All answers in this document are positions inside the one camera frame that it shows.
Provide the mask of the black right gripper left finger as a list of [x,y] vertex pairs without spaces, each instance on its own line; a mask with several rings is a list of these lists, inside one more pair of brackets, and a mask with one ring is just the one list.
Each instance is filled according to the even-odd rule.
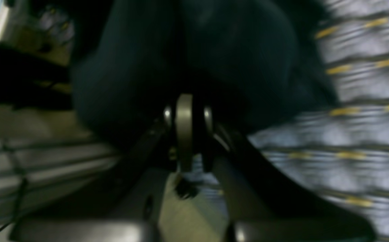
[[114,167],[55,204],[23,217],[13,242],[163,242],[159,216],[168,178],[191,171],[193,95],[166,106]]

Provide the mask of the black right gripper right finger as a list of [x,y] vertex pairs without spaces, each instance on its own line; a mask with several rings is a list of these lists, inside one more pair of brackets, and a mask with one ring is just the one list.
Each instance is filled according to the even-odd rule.
[[374,242],[367,219],[322,199],[274,167],[237,129],[195,107],[204,164],[223,189],[224,242]]

